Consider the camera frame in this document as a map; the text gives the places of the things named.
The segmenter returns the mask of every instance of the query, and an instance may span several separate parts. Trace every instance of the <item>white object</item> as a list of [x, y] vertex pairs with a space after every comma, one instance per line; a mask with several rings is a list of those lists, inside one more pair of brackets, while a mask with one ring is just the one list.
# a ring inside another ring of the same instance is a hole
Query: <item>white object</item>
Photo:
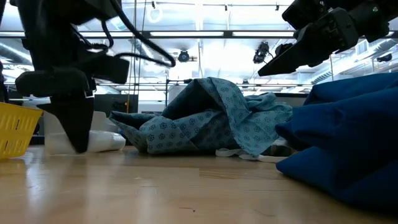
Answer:
[[275, 156], [263, 156], [263, 155], [252, 156], [242, 149], [225, 149], [225, 148], [216, 150], [216, 156], [220, 157], [239, 156], [239, 158], [244, 160], [271, 162], [271, 163], [277, 163], [287, 158], [287, 157], [275, 157]]
[[[126, 140], [118, 133], [90, 131], [87, 152], [120, 150]], [[66, 133], [54, 133], [45, 136], [45, 150], [48, 154], [75, 154]]]
[[[117, 132], [104, 112], [94, 111], [87, 152], [122, 149], [126, 140]], [[47, 154], [76, 153], [58, 118], [48, 112], [44, 112], [44, 148]]]

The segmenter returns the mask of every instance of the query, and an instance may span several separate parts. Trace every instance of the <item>yellow basket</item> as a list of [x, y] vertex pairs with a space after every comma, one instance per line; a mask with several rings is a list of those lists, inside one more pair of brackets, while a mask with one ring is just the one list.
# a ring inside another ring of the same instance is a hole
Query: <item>yellow basket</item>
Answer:
[[42, 110], [0, 103], [0, 159], [23, 156]]

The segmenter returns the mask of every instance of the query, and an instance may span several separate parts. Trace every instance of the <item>blue pillow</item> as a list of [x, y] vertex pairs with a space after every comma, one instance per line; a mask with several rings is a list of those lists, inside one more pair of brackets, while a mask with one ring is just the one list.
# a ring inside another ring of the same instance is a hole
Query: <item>blue pillow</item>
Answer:
[[326, 82], [312, 87], [304, 105], [336, 102], [398, 85], [398, 73], [383, 73]]
[[398, 87], [334, 103], [302, 106], [288, 123], [275, 127], [298, 150], [380, 150], [396, 156], [391, 147], [398, 133]]
[[390, 212], [398, 205], [398, 161], [375, 154], [311, 147], [276, 164], [289, 177], [360, 208]]

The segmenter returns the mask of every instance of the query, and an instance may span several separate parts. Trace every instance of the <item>crumpled cloth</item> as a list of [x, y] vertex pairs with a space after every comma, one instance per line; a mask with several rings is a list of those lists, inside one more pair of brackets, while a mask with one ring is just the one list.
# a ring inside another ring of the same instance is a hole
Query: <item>crumpled cloth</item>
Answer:
[[234, 83], [195, 79], [160, 116], [112, 112], [109, 117], [138, 150], [151, 154], [240, 148], [258, 156], [278, 138], [275, 126], [292, 108], [273, 93], [244, 97]]

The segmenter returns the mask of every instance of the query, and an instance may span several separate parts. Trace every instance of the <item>ceiling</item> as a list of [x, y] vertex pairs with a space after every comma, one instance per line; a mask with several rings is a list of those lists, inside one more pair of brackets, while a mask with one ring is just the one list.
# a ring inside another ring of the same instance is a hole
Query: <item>ceiling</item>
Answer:
[[[292, 30], [291, 27], [282, 19], [282, 13], [292, 0], [277, 1], [280, 5], [276, 11], [274, 0], [262, 1], [210, 1], [210, 0], [165, 0], [157, 1], [156, 9], [152, 8], [151, 2], [139, 0], [135, 3], [133, 0], [123, 1], [123, 8], [131, 21], [136, 22], [138, 30], [150, 31], [168, 31], [168, 30]], [[108, 22], [111, 31], [125, 30], [125, 27], [118, 18], [111, 19]], [[398, 20], [391, 22], [392, 30], [398, 30]], [[79, 30], [101, 31], [99, 21], [90, 21], [79, 26]], [[0, 31], [22, 31], [22, 25], [16, 7], [7, 5], [3, 23]], [[90, 40], [92, 42], [103, 42], [103, 40]], [[294, 39], [153, 39], [157, 45], [164, 48], [168, 53], [178, 56], [181, 50], [188, 50], [194, 61], [187, 63], [178, 63], [175, 68], [168, 69], [154, 65], [150, 62], [137, 62], [136, 68], [131, 69], [131, 75], [139, 73], [142, 77], [140, 82], [164, 82], [168, 75], [170, 79], [186, 79], [198, 77], [219, 77], [241, 83], [248, 79], [251, 83], [267, 84], [310, 84], [317, 77], [330, 70], [330, 61], [310, 68], [308, 66], [300, 67], [293, 74], [276, 75], [272, 77], [258, 77], [257, 70], [262, 65], [255, 65], [252, 62], [254, 51], [263, 41], [268, 42], [271, 53], [275, 54], [275, 48], [279, 44], [294, 42]], [[374, 45], [377, 47], [385, 40], [378, 40]], [[112, 54], [120, 52], [130, 52], [134, 50], [131, 39], [117, 39], [112, 48]], [[1, 39], [0, 43], [9, 46], [21, 55], [29, 57], [19, 39]], [[395, 70], [393, 64], [398, 62], [397, 46], [389, 49], [393, 54], [391, 62], [374, 63], [372, 65], [372, 56], [353, 63], [348, 57], [354, 57], [355, 48], [341, 54], [332, 55], [333, 64], [340, 66], [345, 61], [345, 69], [337, 69], [340, 76], [356, 77], [365, 75], [373, 71], [382, 70], [391, 67]], [[147, 53], [154, 57], [159, 57], [151, 49], [145, 49]]]

